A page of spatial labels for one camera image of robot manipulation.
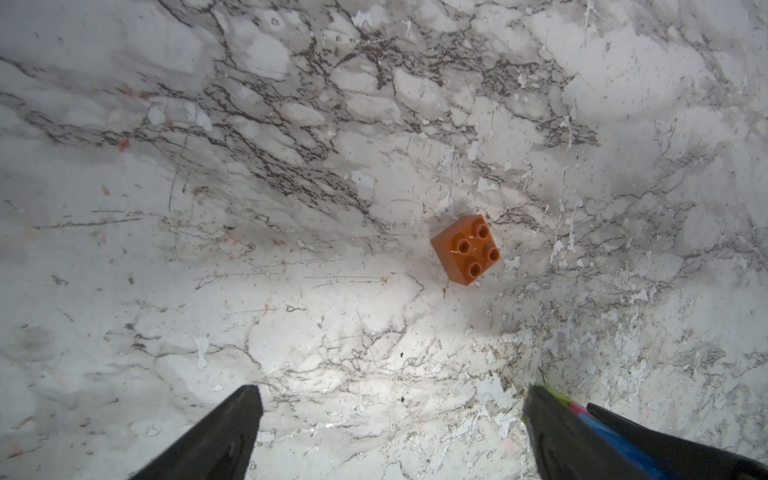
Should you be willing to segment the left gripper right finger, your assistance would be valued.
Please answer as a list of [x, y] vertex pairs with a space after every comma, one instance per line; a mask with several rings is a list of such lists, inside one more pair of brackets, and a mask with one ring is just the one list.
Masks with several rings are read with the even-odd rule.
[[648, 477], [543, 386], [529, 388], [523, 418], [543, 479]]

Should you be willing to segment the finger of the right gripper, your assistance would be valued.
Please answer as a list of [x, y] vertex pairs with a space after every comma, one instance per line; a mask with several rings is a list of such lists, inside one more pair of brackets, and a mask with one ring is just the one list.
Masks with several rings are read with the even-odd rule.
[[767, 478], [767, 466], [756, 460], [651, 430], [596, 404], [587, 410], [681, 479]]

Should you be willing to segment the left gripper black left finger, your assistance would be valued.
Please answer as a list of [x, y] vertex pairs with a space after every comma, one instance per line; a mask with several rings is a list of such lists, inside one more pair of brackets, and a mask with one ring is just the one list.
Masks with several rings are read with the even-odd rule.
[[132, 478], [243, 480], [262, 416], [258, 387], [243, 385]]

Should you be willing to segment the pink lego brick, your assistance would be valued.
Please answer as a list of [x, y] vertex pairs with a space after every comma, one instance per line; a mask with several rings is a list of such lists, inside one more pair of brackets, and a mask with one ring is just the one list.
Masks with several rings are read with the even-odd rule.
[[574, 413], [577, 416], [586, 416], [586, 417], [592, 416], [592, 414], [589, 412], [589, 410], [585, 406], [580, 405], [576, 402], [571, 402], [568, 405], [568, 408], [572, 413]]

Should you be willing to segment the green lego brick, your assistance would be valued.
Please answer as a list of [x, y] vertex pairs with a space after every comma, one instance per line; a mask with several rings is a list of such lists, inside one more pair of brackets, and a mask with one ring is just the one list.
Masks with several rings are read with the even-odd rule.
[[573, 400], [570, 399], [567, 395], [557, 391], [552, 387], [544, 386], [544, 389], [566, 407], [569, 407], [573, 403]]

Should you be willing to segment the long light blue lego brick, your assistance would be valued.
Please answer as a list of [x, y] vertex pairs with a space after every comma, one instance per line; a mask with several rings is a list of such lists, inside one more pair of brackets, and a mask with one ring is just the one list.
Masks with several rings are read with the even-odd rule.
[[634, 467], [637, 467], [642, 473], [647, 474], [651, 479], [677, 479], [677, 476], [664, 469], [656, 460], [642, 452], [629, 440], [597, 420], [591, 414], [579, 413], [578, 418], [605, 440], [614, 450], [619, 452]]

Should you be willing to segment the orange lego brick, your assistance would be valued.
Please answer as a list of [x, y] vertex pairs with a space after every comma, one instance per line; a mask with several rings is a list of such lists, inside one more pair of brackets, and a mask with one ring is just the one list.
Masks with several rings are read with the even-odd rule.
[[463, 216], [431, 239], [448, 279], [468, 286], [501, 260], [482, 215]]

